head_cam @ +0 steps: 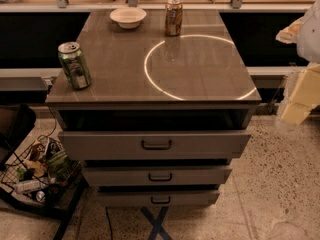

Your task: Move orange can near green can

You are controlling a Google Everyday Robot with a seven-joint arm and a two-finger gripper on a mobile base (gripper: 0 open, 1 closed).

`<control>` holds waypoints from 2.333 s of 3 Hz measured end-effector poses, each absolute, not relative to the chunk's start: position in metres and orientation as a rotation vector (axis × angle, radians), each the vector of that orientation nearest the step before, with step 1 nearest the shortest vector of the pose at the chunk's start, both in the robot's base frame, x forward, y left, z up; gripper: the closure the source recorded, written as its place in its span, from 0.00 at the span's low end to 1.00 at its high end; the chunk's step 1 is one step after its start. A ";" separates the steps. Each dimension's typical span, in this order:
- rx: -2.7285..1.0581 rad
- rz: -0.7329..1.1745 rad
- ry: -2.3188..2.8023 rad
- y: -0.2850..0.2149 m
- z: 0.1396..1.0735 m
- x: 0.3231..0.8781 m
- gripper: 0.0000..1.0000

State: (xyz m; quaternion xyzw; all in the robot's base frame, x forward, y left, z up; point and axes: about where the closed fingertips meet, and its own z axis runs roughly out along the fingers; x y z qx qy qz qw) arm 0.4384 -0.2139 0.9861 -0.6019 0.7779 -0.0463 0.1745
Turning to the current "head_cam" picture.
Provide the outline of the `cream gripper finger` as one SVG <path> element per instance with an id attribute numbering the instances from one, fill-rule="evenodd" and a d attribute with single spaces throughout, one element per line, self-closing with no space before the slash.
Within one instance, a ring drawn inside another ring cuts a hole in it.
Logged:
<path id="1" fill-rule="evenodd" d="M 282 112 L 281 119 L 290 125 L 301 124 L 320 105 L 320 65 L 313 64 L 298 74 L 297 82 Z"/>

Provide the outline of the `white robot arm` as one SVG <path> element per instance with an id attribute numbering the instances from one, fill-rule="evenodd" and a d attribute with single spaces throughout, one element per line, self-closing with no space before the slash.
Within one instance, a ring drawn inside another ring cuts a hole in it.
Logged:
<path id="1" fill-rule="evenodd" d="M 284 100 L 278 109 L 281 123 L 299 125 L 320 105 L 320 0 L 281 30 L 276 40 L 295 43 L 298 56 L 309 62 L 302 71 L 287 78 Z"/>

